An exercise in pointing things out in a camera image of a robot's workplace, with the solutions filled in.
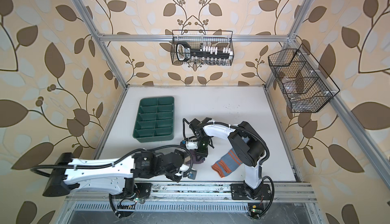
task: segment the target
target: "wire basket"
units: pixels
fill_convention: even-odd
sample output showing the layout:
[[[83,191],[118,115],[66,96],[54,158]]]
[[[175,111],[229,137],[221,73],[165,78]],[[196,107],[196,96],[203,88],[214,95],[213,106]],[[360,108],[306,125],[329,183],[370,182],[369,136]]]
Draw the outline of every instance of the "wire basket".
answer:
[[[231,66],[232,35],[227,30],[173,30],[172,64]]]
[[[307,49],[302,50],[301,47],[302,45],[298,49],[284,49],[271,54],[268,56],[268,62],[290,111],[316,113],[340,89],[320,63],[318,69],[309,64],[304,56]],[[329,78],[337,89],[329,88],[319,73],[322,73],[325,79]]]

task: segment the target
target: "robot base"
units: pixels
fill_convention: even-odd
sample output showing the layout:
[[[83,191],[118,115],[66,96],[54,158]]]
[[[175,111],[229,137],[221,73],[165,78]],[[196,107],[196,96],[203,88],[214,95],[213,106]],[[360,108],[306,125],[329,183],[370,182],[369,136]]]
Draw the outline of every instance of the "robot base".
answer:
[[[271,188],[268,184],[261,183],[259,187],[251,190],[245,183],[232,183],[230,185],[233,200],[271,200]]]

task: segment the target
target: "metal grate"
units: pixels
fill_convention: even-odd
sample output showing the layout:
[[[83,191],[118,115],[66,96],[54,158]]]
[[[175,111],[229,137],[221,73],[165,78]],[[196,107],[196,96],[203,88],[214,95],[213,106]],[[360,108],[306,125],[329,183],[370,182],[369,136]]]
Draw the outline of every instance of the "metal grate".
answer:
[[[293,113],[316,113],[340,91],[325,85],[317,73],[329,75],[320,64],[318,70],[312,68],[300,49],[284,49],[268,56],[268,61]]]
[[[231,66],[232,35],[226,30],[173,30],[172,64]]]
[[[74,210],[77,211],[112,211],[110,203],[102,201],[82,201],[75,205]],[[137,203],[135,211],[140,212],[227,212],[227,213],[245,213],[248,212],[248,204],[239,203],[223,203],[223,202],[146,202],[144,204]]]

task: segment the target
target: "mounting plate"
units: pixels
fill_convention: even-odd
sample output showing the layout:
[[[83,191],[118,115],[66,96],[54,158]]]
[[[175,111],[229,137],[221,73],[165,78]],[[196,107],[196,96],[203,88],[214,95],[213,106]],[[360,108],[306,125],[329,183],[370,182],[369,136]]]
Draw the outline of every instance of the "mounting plate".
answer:
[[[268,184],[262,184],[260,188],[263,200],[271,200],[271,188]],[[246,196],[243,183],[232,183],[230,185],[230,191],[232,193],[232,200],[251,200]]]

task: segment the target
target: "enclosure frame bar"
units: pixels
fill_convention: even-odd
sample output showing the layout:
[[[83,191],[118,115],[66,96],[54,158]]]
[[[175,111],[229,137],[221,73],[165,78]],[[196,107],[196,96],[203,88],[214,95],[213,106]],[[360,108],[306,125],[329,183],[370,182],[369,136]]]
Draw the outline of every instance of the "enclosure frame bar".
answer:
[[[103,56],[105,57],[108,66],[110,67],[110,69],[114,73],[115,77],[118,79],[120,86],[125,89],[127,87],[126,80],[122,76],[122,73],[120,72],[113,57],[111,56],[108,47],[104,44],[104,41],[100,40],[100,38],[98,36],[98,30],[95,27],[95,24],[94,24],[92,18],[90,17],[83,2],[81,0],[71,0],[71,1],[72,1],[73,5],[75,5],[76,10],[80,14],[81,19],[84,21],[84,24],[87,27],[88,31],[90,32],[95,43],[99,47],[100,51],[103,53]]]

